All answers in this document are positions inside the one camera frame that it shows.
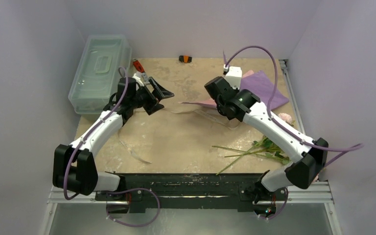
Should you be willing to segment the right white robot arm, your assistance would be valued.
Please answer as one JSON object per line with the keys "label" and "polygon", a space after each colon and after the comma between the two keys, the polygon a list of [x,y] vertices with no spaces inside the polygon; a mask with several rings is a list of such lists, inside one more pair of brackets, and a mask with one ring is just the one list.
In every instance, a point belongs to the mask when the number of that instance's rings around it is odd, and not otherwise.
{"label": "right white robot arm", "polygon": [[296,186],[307,189],[326,164],[328,142],[300,133],[272,113],[248,89],[234,87],[230,76],[218,76],[205,84],[218,112],[227,119],[246,123],[276,144],[291,160],[282,168],[265,172],[255,183],[255,202],[269,200],[278,189]]}

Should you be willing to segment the pink purple wrapping paper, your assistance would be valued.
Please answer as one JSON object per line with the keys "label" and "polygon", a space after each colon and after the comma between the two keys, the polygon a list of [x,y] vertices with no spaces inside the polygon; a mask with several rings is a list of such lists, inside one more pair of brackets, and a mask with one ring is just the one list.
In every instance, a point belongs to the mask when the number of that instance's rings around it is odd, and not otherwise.
{"label": "pink purple wrapping paper", "polygon": [[[239,90],[249,90],[260,98],[264,104],[268,104],[269,98],[272,95],[274,84],[269,80],[263,71],[253,72],[252,70],[246,72],[240,83]],[[284,96],[277,88],[274,97],[270,104],[270,110],[274,110],[289,102],[289,98]],[[213,99],[203,101],[186,101],[182,104],[195,104],[206,108],[216,109],[216,103]]]}

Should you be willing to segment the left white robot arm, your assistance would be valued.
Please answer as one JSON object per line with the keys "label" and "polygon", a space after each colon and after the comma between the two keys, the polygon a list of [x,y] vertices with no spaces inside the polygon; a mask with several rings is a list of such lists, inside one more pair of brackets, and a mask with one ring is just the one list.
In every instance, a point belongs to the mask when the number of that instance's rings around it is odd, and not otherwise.
{"label": "left white robot arm", "polygon": [[140,79],[125,77],[119,80],[97,121],[79,138],[68,145],[60,144],[54,151],[52,184],[61,188],[68,200],[68,191],[75,195],[89,195],[94,191],[107,191],[114,200],[126,195],[126,186],[113,173],[96,169],[95,157],[107,140],[119,131],[134,114],[143,108],[148,115],[164,108],[163,99],[174,93],[162,87],[152,77],[148,79],[150,90]]}

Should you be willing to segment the white and orange rose stems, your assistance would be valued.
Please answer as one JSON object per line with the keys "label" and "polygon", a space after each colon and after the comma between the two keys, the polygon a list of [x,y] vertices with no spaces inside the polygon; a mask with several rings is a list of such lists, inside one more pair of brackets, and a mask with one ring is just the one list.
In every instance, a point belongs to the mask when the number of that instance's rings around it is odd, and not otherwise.
{"label": "white and orange rose stems", "polygon": [[277,144],[275,144],[271,139],[269,139],[265,135],[263,135],[263,137],[259,141],[253,141],[251,147],[248,150],[240,150],[218,145],[212,145],[212,147],[237,153],[235,155],[224,156],[224,158],[235,159],[232,162],[230,162],[227,166],[222,168],[220,171],[218,171],[216,175],[220,175],[227,169],[231,168],[232,166],[234,166],[234,164],[236,164],[240,159],[242,159],[245,156],[254,156],[257,158],[269,159],[279,162],[282,165],[287,165],[291,162],[289,156],[283,150],[281,150],[281,148]]}

